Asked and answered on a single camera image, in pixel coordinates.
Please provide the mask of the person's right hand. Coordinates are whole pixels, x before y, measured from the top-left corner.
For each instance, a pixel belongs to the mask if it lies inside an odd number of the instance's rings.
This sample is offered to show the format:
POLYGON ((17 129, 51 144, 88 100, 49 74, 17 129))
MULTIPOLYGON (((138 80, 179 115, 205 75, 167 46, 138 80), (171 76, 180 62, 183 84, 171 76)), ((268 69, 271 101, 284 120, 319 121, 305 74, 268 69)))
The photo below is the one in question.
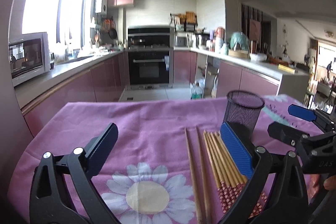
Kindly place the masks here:
MULTIPOLYGON (((321 176, 319 174, 311 174, 310 175, 310 184, 309 184, 309 188, 307 190, 308 192, 308 196, 310 199, 314 198, 316 196, 316 194, 319 192, 321 186, 320 186, 320 182, 321 182, 321 176)), ((324 182, 323 182, 323 187, 328 190, 336 190, 336 177, 335 176, 331 176, 329 178, 327 178, 324 182)))

